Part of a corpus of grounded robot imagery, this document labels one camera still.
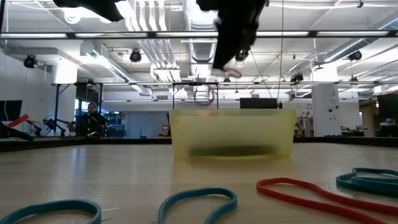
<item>white pillar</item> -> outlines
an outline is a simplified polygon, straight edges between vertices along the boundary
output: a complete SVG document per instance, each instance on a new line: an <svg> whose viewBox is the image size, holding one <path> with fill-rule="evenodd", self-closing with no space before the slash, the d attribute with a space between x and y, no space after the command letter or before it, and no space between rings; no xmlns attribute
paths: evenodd
<svg viewBox="0 0 398 224"><path fill-rule="evenodd" d="M323 69L312 74L314 81L337 81L337 69L324 65ZM338 86L319 84L312 86L314 131L316 137L341 135Z"/></svg>
<svg viewBox="0 0 398 224"><path fill-rule="evenodd" d="M63 83L75 83L77 81L77 66L69 62L68 60L62 60L59 64L53 65L53 82L57 84ZM60 94L58 99L58 119L63 121L71 122L75 117L75 98L76 98L76 87L62 85L60 87ZM55 111L55 95L54 104L52 106L52 111ZM63 129L66 129L65 134L69 132L66 126L57 122Z"/></svg>

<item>wooden floor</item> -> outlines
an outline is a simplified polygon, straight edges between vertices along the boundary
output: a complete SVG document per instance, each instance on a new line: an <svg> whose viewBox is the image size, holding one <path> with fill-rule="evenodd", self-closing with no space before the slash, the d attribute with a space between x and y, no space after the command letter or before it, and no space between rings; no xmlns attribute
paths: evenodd
<svg viewBox="0 0 398 224"><path fill-rule="evenodd" d="M30 204L58 199L93 200L103 223L156 223L159 205L172 193L225 187L238 195L238 209L218 223L354 223L256 193L255 183L271 177L309 181L337 194L398 205L398 200L337 189L335 177L352 167L398 170L398 150L337 144L294 144L291 159L175 162L171 146L73 146L0 154L0 218ZM281 192L327 202L297 187ZM166 223L203 223L221 197L186 200L167 214ZM398 217L367 212L388 223ZM55 213L20 223L86 223L84 213Z"/></svg>

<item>red object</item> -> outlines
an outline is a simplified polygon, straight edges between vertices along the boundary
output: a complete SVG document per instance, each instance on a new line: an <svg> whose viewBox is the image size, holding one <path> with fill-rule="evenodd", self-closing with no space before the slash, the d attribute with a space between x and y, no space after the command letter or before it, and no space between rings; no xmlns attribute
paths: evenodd
<svg viewBox="0 0 398 224"><path fill-rule="evenodd" d="M277 198L279 200L283 200L285 202L293 203L296 205L301 205L304 207L308 208L313 208L316 210L320 210L323 212L328 212L332 213L335 215L339 215L342 217L349 218L351 220L355 220L357 222L363 223L363 224L387 224L386 222L383 222L381 220L378 220L376 218L373 218L369 215L365 215L363 213L336 206L336 205L330 205L327 203L321 203L321 202L316 202L313 200L307 200L299 197L294 197L291 195L286 195L282 194L270 189L267 189L267 185L274 185L274 184L292 184L296 185L299 187L303 187L305 189L309 189L312 192L315 192L321 197L327 198L331 201L342 203L344 205L349 205L352 207L356 208L361 208L369 211L374 211L374 212L379 212L383 213L386 215L393 215L393 216L398 216L398 207L393 207L389 205L381 205L377 203L372 203L372 202L365 202L361 200L355 200L352 198L347 198L343 197L337 194L330 193L326 190L323 190L319 186L315 184L311 184L308 182L300 181L300 180L294 180L290 178L273 178L273 179L265 179L265 180L260 180L257 182L257 191L261 194L264 194L266 196L270 196L273 198Z"/></svg>
<svg viewBox="0 0 398 224"><path fill-rule="evenodd" d="M15 126L17 126L18 124L21 124L22 122L26 121L27 119L29 119L29 116L27 114L25 114L24 116L21 116L20 118L14 120L13 122L7 124L6 126L8 128L13 128Z"/></svg>

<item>resistance band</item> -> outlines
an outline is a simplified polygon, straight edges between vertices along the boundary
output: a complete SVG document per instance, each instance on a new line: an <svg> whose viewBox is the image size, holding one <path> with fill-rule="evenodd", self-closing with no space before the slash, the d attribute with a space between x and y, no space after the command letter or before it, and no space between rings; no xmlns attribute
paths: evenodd
<svg viewBox="0 0 398 224"><path fill-rule="evenodd" d="M162 203L157 214L157 224L164 224L165 213L171 206L173 206L178 201L188 198L206 196L206 195L224 195L229 197L231 200L223 204L222 206L218 207L216 210L212 211L210 215L207 216L205 224L214 224L217 221L217 219L219 219L219 217L234 210L238 205L238 197L233 191L228 189L204 188L198 190L186 190L170 196Z"/></svg>
<svg viewBox="0 0 398 224"><path fill-rule="evenodd" d="M334 202L342 203L344 205L349 205L356 208L362 208L369 211L379 212L386 215L398 216L398 207L381 205L377 203L365 202L361 200L355 200L352 198L343 197L337 194L330 193L326 190L323 190L322 188L320 188L315 184L311 184L300 180L294 180L290 178L274 178L274 179L260 180L259 182L257 182L257 191L266 196L277 198L285 202L301 205L308 208L313 208L323 212L332 213L335 215L349 218L351 220L355 220L363 224L386 224L386 222L380 221L376 218L370 217L369 215L365 215L363 213L356 212L348 208L339 207L336 205L330 205L327 203L316 202L313 200L307 200L299 197L294 197L291 195L282 194L266 188L268 185L274 185L274 184L296 185L299 187L303 187L305 189L309 189L318 194L319 196L327 198Z"/></svg>
<svg viewBox="0 0 398 224"><path fill-rule="evenodd" d="M63 210L80 210L89 212L94 217L88 224L101 223L101 207L89 200L59 200L55 202L42 203L38 205L30 205L19 209L0 220L0 224L14 224L16 221L26 218L30 215L38 215L48 212L57 212Z"/></svg>
<svg viewBox="0 0 398 224"><path fill-rule="evenodd" d="M371 174L388 174L395 178L357 177L358 172ZM349 190L357 190L369 194L398 197L398 172L387 169L353 168L349 174L336 177L336 185Z"/></svg>
<svg viewBox="0 0 398 224"><path fill-rule="evenodd" d="M20 118L14 120L13 122L7 124L6 126L8 128L13 128L15 126L17 126L18 124L21 124L22 122L26 121L27 119L29 119L29 116L27 114L25 114L24 116L21 116Z"/></svg>

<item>yellow plastic tub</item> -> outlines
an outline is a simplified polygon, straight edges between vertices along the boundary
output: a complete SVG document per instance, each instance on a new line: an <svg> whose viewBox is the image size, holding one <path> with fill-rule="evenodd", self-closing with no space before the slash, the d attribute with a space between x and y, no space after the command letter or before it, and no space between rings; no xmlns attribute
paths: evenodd
<svg viewBox="0 0 398 224"><path fill-rule="evenodd" d="M172 110L174 158L289 157L295 110Z"/></svg>

